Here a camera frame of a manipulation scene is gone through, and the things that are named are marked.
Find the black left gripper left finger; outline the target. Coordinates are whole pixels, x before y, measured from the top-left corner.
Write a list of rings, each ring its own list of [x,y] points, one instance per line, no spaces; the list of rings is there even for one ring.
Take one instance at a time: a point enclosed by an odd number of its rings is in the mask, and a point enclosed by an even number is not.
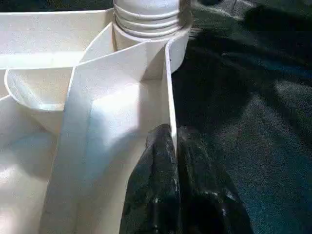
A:
[[[180,187],[171,127],[161,124],[147,136],[145,150],[127,184],[122,234],[180,233]]]

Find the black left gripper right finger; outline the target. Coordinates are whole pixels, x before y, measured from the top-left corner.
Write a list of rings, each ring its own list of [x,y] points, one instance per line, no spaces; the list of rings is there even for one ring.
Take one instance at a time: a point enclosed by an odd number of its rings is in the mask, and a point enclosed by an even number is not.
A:
[[[203,134],[180,127],[177,157],[185,234],[250,234],[249,215]]]

